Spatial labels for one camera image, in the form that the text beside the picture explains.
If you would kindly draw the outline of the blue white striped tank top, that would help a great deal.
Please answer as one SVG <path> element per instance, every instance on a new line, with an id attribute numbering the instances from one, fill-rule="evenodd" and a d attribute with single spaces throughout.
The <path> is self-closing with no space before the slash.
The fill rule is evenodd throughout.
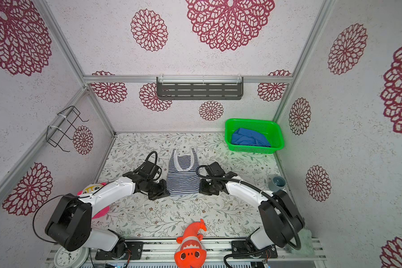
<path id="1" fill-rule="evenodd" d="M 191 148 L 187 154 L 179 154 L 177 149 L 172 151 L 166 178 L 167 191 L 171 196 L 199 193 L 198 167 L 199 160 L 195 148 Z"/>

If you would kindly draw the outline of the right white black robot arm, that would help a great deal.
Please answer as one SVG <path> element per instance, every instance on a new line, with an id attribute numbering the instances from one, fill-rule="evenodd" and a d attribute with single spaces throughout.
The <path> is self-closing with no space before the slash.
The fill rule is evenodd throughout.
<path id="1" fill-rule="evenodd" d="M 306 224 L 287 192 L 262 190 L 234 172 L 225 172 L 217 162 L 199 166 L 196 174 L 201 178 L 199 189 L 202 194 L 218 195 L 223 192 L 259 211 L 262 226 L 246 239 L 248 253 L 261 254 L 273 247 L 287 246 L 301 250 L 299 232 Z"/>

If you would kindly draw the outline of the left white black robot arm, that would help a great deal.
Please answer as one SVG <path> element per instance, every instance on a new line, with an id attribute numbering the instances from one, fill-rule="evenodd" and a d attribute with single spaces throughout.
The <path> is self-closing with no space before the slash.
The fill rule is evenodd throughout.
<path id="1" fill-rule="evenodd" d="M 111 230 L 92 227 L 92 218 L 121 198 L 135 193 L 146 194 L 154 201 L 170 195 L 166 181 L 160 180 L 162 169 L 145 161 L 133 172 L 125 173 L 99 190 L 82 195 L 61 197 L 45 227 L 45 234 L 67 251 L 86 247 L 108 252 L 112 258 L 122 258 L 127 252 L 125 239 Z"/>

